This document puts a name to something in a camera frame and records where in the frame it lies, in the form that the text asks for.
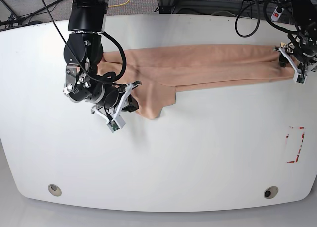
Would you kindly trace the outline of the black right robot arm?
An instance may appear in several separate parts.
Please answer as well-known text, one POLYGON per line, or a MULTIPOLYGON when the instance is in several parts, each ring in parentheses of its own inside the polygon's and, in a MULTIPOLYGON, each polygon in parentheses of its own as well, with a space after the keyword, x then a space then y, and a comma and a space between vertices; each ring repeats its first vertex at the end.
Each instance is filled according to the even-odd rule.
POLYGON ((139 108, 131 91, 141 83, 118 84, 126 71, 127 59, 121 44, 104 30, 108 7, 109 0, 72 0, 70 34, 64 48, 67 63, 64 93, 73 102, 91 103, 91 112, 105 119, 112 131, 117 131, 125 125, 121 112, 134 112, 139 108), (119 73, 98 74, 104 53, 102 37, 119 50, 122 59, 119 73))

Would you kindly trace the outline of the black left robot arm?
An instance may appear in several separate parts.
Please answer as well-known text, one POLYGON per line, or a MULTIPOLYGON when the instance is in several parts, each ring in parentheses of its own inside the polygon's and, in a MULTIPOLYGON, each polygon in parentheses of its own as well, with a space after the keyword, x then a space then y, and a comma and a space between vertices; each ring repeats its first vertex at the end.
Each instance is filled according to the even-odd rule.
POLYGON ((294 69, 294 81, 303 84, 307 74, 317 67, 317 9, 311 0, 266 0, 263 5, 266 21, 287 34, 290 42, 280 45, 279 63, 290 64, 294 69), (282 13, 294 23, 292 31, 274 24, 282 13))

